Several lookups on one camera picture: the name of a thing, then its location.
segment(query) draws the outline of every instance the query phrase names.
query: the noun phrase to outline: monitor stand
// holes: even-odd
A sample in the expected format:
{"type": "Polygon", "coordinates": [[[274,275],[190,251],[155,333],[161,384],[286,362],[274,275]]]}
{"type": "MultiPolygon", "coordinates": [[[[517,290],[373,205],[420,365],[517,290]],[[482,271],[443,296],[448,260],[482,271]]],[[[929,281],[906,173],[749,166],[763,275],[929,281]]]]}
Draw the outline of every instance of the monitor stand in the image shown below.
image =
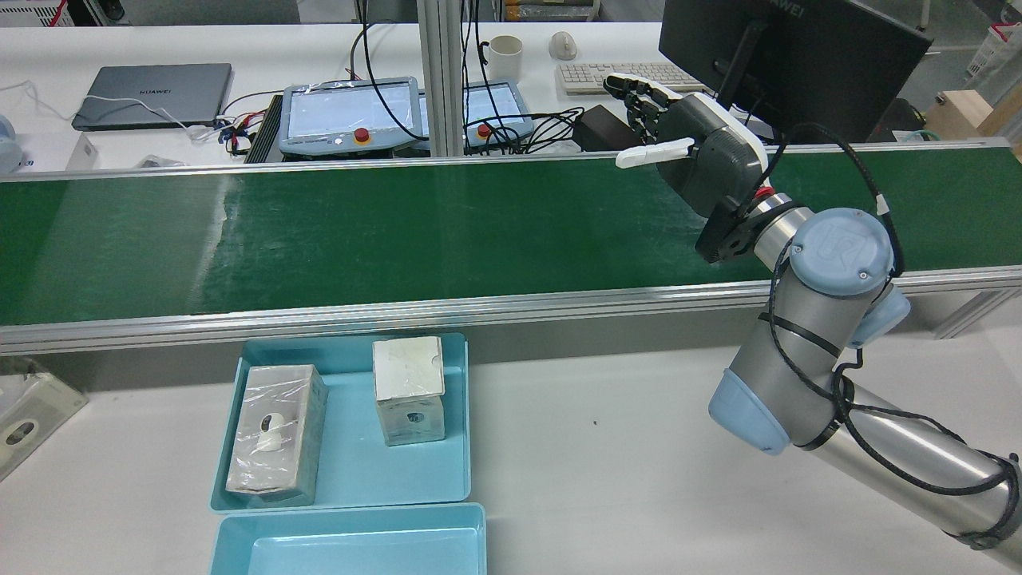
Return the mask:
{"type": "Polygon", "coordinates": [[[770,25],[762,20],[750,21],[745,27],[745,33],[742,34],[742,40],[738,43],[738,48],[735,50],[735,55],[731,58],[731,61],[713,62],[713,66],[718,70],[725,70],[724,82],[721,84],[721,89],[716,92],[716,101],[725,109],[731,109],[731,106],[734,105],[735,93],[738,91],[738,87],[742,84],[742,81],[746,80],[745,71],[749,67],[749,60],[752,59],[752,54],[755,53],[756,44],[759,43],[759,38],[769,27],[770,25]]]}

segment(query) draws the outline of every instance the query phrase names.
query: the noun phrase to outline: white table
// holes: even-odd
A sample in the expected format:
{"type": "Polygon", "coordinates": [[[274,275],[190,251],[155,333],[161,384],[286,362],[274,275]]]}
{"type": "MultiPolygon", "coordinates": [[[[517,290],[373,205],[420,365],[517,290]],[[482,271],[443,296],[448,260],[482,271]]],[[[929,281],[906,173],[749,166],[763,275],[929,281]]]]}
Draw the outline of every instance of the white table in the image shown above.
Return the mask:
{"type": "MultiPolygon", "coordinates": [[[[1006,573],[816,458],[763,456],[709,420],[755,314],[465,330],[490,573],[1006,573]]],[[[977,447],[1017,450],[1022,300],[980,326],[946,341],[910,326],[854,379],[977,447]]],[[[129,390],[91,394],[0,482],[0,573],[205,572],[230,386],[130,388],[196,361],[226,381],[236,349],[156,351],[89,364],[129,390]]]]}
{"type": "MultiPolygon", "coordinates": [[[[666,61],[657,52],[659,23],[483,23],[480,39],[513,34],[524,43],[520,91],[532,111],[557,111],[603,103],[623,116],[609,96],[566,96],[554,82],[559,60],[547,52],[550,37],[567,30],[579,46],[577,61],[666,61]]],[[[251,92],[346,79],[349,50],[361,30],[357,25],[4,29],[0,51],[0,86],[32,80],[39,97],[69,116],[82,103],[103,65],[230,62],[234,79],[227,101],[251,92]]],[[[422,60],[416,25],[373,27],[370,32],[373,71],[377,78],[415,76],[422,85],[422,60]]],[[[470,49],[471,81],[481,80],[470,49]]],[[[356,66],[366,77],[361,49],[356,66]]],[[[259,110],[270,96],[238,102],[231,113],[259,110]]],[[[0,113],[17,132],[73,131],[69,122],[38,108],[21,90],[0,92],[0,113]]],[[[216,140],[194,144],[183,130],[91,132],[99,150],[97,169],[125,169],[146,154],[179,159],[191,165],[240,163],[216,140]]]]}

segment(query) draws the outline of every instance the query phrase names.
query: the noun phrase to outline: plastic container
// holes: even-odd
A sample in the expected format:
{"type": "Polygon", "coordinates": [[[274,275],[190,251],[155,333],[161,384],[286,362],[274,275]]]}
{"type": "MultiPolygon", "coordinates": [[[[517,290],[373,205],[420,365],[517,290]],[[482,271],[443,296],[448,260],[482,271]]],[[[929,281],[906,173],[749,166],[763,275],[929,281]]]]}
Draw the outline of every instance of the plastic container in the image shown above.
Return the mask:
{"type": "Polygon", "coordinates": [[[986,38],[983,43],[979,46],[979,50],[976,55],[972,57],[972,61],[969,62],[969,67],[966,68],[966,73],[969,77],[976,76],[976,74],[986,65],[986,62],[993,57],[1002,48],[1004,48],[1008,41],[1011,39],[1012,34],[1022,30],[1022,25],[1020,23],[995,23],[992,25],[986,31],[986,38]]]}
{"type": "Polygon", "coordinates": [[[471,490],[468,435],[468,349],[461,334],[439,336],[444,352],[442,441],[387,447],[376,416],[372,343],[385,336],[259,340],[245,344],[235,376],[210,508],[237,514],[462,501],[471,490]],[[312,364],[329,389],[316,498],[311,506],[268,508],[225,488],[248,370],[312,364]]]}
{"type": "Polygon", "coordinates": [[[486,522],[477,504],[272,512],[220,524],[217,575],[482,575],[486,522]]]}

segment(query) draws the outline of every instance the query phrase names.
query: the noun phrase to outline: computer mouse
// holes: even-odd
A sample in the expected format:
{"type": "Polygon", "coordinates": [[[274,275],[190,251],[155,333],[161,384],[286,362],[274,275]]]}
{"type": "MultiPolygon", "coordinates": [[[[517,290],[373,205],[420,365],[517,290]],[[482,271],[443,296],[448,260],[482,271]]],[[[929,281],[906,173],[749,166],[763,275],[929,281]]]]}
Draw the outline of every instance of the computer mouse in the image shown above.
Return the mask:
{"type": "Polygon", "coordinates": [[[21,147],[14,141],[14,127],[0,115],[0,174],[13,172],[21,162],[21,147]]]}
{"type": "Polygon", "coordinates": [[[573,60],[578,55],[578,45],[567,32],[558,32],[550,38],[550,55],[559,60],[573,60]]]}

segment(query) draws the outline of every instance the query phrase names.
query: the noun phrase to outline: black monitor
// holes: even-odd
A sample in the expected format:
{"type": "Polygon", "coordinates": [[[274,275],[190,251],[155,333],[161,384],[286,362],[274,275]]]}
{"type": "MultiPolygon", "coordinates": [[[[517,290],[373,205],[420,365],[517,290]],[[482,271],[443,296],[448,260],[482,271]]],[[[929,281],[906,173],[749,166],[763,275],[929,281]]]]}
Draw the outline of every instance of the black monitor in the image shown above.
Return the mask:
{"type": "Polygon", "coordinates": [[[725,107],[863,142],[931,42],[851,0],[667,0],[659,47],[725,107]]]}

